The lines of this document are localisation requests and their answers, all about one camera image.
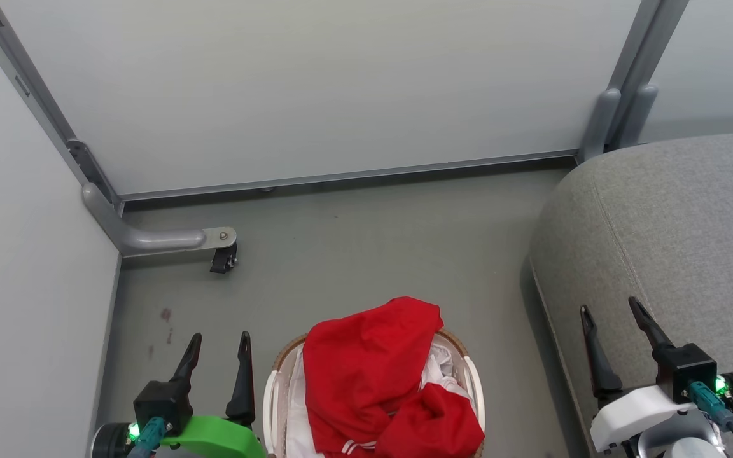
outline white wall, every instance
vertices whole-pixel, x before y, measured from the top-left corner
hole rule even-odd
[[[118,253],[0,69],[0,458],[88,450]]]
[[[733,133],[733,2],[691,0],[652,82],[640,142]]]
[[[639,0],[0,0],[119,194],[578,148]]]

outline red cloth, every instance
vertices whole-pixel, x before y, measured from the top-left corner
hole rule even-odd
[[[479,443],[473,445],[476,431],[470,428],[440,437],[443,429],[465,420],[465,404],[471,413],[468,422],[479,429],[466,398],[439,386],[419,393],[431,340],[442,327],[440,308],[415,298],[392,299],[381,307],[314,326],[303,352],[305,402],[317,452],[326,458],[372,457],[377,443],[386,456],[464,458],[478,449]],[[432,394],[440,391],[448,395]],[[390,414],[399,409],[405,413],[393,420]],[[387,429],[398,420],[397,426]],[[384,439],[385,431],[389,436]],[[409,446],[398,448],[399,441],[435,443],[456,452],[474,449],[466,455],[429,455],[430,447],[420,447],[422,454],[410,455]]]
[[[468,458],[485,434],[471,401],[427,383],[408,399],[378,439],[381,458]]]

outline green led light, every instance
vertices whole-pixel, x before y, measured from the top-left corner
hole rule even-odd
[[[725,378],[723,376],[718,376],[718,378],[715,379],[715,393],[723,394],[727,389],[728,386],[725,385]]]
[[[126,437],[130,441],[136,441],[140,437],[140,426],[137,423],[131,423],[129,425],[129,431],[126,433]]]

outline wicker basket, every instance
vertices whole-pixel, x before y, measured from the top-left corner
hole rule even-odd
[[[265,435],[265,449],[268,457],[290,458],[285,456],[285,437],[287,436],[288,420],[288,386],[293,376],[293,366],[296,364],[298,349],[305,343],[307,334],[293,339],[279,352],[276,362],[273,364],[273,371],[265,384],[265,399],[262,403],[262,426]],[[449,349],[454,362],[454,378],[460,383],[469,397],[477,406],[477,420],[480,421],[480,428],[485,431],[485,400],[482,395],[480,376],[474,362],[468,357],[468,350],[460,342],[460,339],[446,331],[445,328],[437,331],[434,343],[443,345]],[[482,449],[485,443],[480,446],[474,458],[482,456]]]

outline gray upholstery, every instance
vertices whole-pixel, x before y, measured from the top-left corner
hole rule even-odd
[[[581,304],[626,386],[655,376],[628,296],[674,343],[695,342],[733,371],[733,135],[650,143],[579,166],[544,208],[531,263],[586,429],[596,401]]]

